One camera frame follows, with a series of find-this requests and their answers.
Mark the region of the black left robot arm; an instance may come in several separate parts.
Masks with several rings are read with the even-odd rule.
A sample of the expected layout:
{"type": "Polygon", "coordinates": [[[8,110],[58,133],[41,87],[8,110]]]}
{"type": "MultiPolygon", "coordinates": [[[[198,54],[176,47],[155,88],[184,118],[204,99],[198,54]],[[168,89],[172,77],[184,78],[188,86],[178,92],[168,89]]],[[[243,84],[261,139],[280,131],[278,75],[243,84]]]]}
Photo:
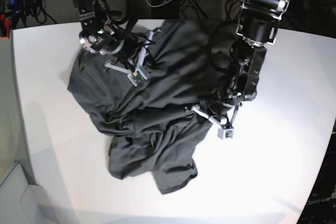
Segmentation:
{"type": "Polygon", "coordinates": [[[242,102],[252,101],[256,97],[259,73],[267,52],[265,45],[275,43],[290,1],[240,0],[235,30],[238,38],[227,56],[227,68],[216,64],[213,48],[220,30],[232,22],[222,22],[214,29],[207,43],[206,55],[213,69],[224,75],[224,80],[215,91],[214,98],[202,106],[207,118],[225,118],[227,111],[238,110],[242,102]]]}

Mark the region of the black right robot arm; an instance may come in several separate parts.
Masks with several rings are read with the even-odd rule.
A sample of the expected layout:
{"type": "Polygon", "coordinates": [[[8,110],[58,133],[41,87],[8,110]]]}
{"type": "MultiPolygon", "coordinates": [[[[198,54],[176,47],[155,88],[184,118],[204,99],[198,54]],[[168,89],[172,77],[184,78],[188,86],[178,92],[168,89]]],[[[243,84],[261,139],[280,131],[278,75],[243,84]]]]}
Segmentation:
{"type": "Polygon", "coordinates": [[[145,37],[132,32],[138,19],[131,17],[131,0],[126,0],[126,11],[111,10],[107,0],[73,0],[78,11],[82,31],[79,33],[80,43],[92,54],[110,55],[126,68],[135,67],[141,48],[145,45],[145,37]]]}

